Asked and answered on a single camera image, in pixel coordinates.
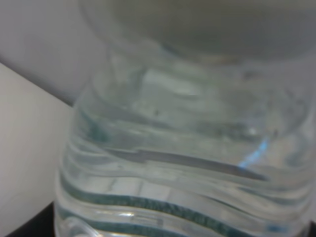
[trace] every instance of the plastic water bottle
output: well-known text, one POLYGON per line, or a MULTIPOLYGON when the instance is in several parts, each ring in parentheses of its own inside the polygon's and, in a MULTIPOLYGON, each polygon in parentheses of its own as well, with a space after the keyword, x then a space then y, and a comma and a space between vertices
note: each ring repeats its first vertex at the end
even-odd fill
POLYGON ((287 16, 305 9, 241 1, 230 17, 224 1, 211 2, 82 1, 112 49, 75 106, 57 236, 306 236, 314 84, 294 57, 301 45, 263 42, 255 36, 266 28, 250 27, 281 12, 274 29, 298 33, 287 16))

